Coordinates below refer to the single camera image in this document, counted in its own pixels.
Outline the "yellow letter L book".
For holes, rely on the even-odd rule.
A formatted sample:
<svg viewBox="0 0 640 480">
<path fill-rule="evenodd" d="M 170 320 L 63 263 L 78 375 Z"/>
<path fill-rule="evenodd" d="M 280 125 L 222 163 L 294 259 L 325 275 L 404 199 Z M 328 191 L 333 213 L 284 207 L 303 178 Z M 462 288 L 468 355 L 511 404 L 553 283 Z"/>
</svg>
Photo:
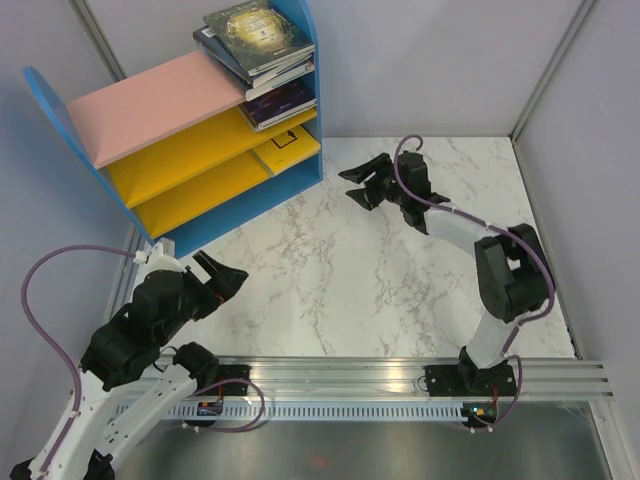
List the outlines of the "yellow letter L book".
<svg viewBox="0 0 640 480">
<path fill-rule="evenodd" d="M 261 143 L 254 150 L 275 176 L 320 151 L 320 143 L 302 126 L 296 126 Z"/>
</svg>

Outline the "dark purple book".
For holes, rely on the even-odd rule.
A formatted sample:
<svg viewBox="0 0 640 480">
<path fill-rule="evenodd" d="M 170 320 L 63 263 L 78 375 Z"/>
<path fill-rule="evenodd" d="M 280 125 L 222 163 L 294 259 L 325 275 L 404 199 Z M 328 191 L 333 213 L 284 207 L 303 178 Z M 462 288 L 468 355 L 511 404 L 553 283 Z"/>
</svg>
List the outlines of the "dark purple book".
<svg viewBox="0 0 640 480">
<path fill-rule="evenodd" d="M 278 102 L 275 100 L 263 100 L 263 101 L 253 101 L 253 102 L 244 102 L 241 105 L 244 105 L 251 117 L 257 122 L 262 122 L 264 120 L 268 120 L 273 118 L 274 116 L 288 112 L 292 109 L 297 109 L 300 107 L 308 107 L 308 106 L 316 106 L 317 99 L 312 100 L 293 100 L 293 101 L 285 101 Z"/>
</svg>

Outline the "black Moon and Sixpence book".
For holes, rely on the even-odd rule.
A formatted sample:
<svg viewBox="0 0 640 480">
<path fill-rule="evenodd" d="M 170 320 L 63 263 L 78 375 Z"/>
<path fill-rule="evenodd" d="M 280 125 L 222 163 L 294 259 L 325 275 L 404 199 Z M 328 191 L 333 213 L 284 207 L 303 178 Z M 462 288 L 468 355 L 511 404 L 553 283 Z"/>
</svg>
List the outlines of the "black Moon and Sixpence book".
<svg viewBox="0 0 640 480">
<path fill-rule="evenodd" d="M 268 120 L 264 120 L 262 122 L 257 122 L 256 120 L 254 120 L 251 115 L 249 114 L 248 109 L 244 106 L 241 105 L 238 107 L 239 111 L 242 113 L 246 123 L 249 125 L 249 127 L 254 131 L 254 132 L 261 132 L 266 130 L 267 128 L 270 128 L 274 125 L 280 124 L 286 120 L 289 120 L 301 113 L 310 111 L 310 110 L 314 110 L 315 106 L 308 106 L 308 107 L 300 107 L 297 109 L 292 109 L 288 112 L 285 113 L 281 113 L 278 114 L 276 116 L 274 116 L 271 119 Z"/>
</svg>

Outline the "teal ocean cover book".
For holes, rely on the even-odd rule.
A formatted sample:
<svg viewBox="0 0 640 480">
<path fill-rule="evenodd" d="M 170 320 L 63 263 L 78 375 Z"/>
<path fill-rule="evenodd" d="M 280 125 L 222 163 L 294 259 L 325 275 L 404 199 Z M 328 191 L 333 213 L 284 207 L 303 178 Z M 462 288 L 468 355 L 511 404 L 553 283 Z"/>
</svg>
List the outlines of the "teal ocean cover book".
<svg viewBox="0 0 640 480">
<path fill-rule="evenodd" d="M 282 83 L 274 88 L 258 89 L 257 93 L 247 93 L 246 100 L 248 102 L 275 100 L 278 102 L 293 100 L 312 100 L 315 99 L 315 93 L 306 83 L 307 74 L 293 80 Z"/>
</svg>

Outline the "green Alice Wonderland book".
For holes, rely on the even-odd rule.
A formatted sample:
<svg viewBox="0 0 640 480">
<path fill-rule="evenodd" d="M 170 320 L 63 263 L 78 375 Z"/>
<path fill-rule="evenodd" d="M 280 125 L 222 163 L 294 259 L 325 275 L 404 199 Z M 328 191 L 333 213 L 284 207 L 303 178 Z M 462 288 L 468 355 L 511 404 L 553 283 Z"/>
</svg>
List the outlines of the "green Alice Wonderland book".
<svg viewBox="0 0 640 480">
<path fill-rule="evenodd" d="M 310 36 L 268 1 L 247 1 L 203 20 L 251 77 L 315 50 Z"/>
</svg>

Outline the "light blue fish book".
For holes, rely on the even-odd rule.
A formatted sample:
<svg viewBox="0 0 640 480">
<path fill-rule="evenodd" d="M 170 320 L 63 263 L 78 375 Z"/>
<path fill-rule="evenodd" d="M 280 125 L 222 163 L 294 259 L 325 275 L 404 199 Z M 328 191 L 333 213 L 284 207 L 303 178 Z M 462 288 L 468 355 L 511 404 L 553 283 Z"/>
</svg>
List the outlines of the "light blue fish book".
<svg viewBox="0 0 640 480">
<path fill-rule="evenodd" d="M 253 157 L 256 159 L 256 161 L 262 166 L 265 172 L 269 175 L 269 178 L 273 178 L 275 176 L 274 172 L 267 165 L 267 163 L 264 160 L 262 160 L 261 157 L 254 150 L 249 150 L 249 153 L 251 153 Z"/>
</svg>

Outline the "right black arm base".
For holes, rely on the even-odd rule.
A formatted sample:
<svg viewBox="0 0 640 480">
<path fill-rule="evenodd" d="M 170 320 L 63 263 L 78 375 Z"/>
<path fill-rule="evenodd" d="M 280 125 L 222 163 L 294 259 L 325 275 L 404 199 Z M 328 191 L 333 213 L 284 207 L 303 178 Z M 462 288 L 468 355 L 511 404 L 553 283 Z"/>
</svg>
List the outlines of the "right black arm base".
<svg viewBox="0 0 640 480">
<path fill-rule="evenodd" d="M 432 397 L 514 396 L 516 378 L 506 360 L 480 369 L 463 347 L 456 364 L 428 364 L 424 367 L 427 392 Z"/>
</svg>

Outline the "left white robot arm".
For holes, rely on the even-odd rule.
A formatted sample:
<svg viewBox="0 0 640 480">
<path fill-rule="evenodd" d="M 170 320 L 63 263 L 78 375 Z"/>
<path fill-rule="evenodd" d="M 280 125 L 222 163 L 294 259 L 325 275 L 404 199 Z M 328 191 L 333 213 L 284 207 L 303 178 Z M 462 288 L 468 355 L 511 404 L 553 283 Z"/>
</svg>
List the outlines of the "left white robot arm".
<svg viewBox="0 0 640 480">
<path fill-rule="evenodd" d="M 160 244 L 131 258 L 146 266 L 147 274 L 131 301 L 93 333 L 80 362 L 74 363 L 40 325 L 34 327 L 69 368 L 72 397 L 46 446 L 15 465 L 11 478 L 113 479 L 131 451 L 184 399 L 222 396 L 231 384 L 239 385 L 241 394 L 252 387 L 247 368 L 238 368 L 233 378 L 215 355 L 191 342 L 175 349 L 152 387 L 123 414 L 115 413 L 131 384 L 159 360 L 179 330 L 215 312 L 249 276 L 198 251 L 193 258 L 209 276 L 201 281 Z"/>
</svg>

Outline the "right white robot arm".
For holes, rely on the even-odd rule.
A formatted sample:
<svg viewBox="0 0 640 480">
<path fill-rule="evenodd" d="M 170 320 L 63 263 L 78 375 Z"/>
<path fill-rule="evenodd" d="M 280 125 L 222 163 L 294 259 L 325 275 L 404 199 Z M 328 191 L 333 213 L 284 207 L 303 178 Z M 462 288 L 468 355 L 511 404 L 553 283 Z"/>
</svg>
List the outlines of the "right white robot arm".
<svg viewBox="0 0 640 480">
<path fill-rule="evenodd" d="M 410 227 L 474 260 L 483 311 L 475 334 L 460 351 L 455 379 L 468 393 L 482 392 L 506 371 L 504 353 L 520 321 L 553 298 L 554 280 L 535 229 L 526 223 L 496 227 L 463 213 L 433 190 L 428 166 L 416 152 L 397 157 L 382 153 L 338 175 L 354 183 L 346 194 L 365 210 L 392 203 Z"/>
</svg>

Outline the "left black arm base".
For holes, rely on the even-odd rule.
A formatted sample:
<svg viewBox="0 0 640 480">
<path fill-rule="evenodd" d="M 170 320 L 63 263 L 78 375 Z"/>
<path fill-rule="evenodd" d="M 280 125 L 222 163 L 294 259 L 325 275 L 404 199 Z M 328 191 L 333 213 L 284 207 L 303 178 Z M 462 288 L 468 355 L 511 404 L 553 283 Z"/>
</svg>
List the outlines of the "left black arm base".
<svg viewBox="0 0 640 480">
<path fill-rule="evenodd" d="M 191 342 L 177 348 L 171 360 L 172 366 L 185 370 L 196 385 L 195 396 L 215 395 L 243 396 L 247 393 L 247 381 L 251 379 L 248 364 L 228 364 L 205 347 Z"/>
</svg>

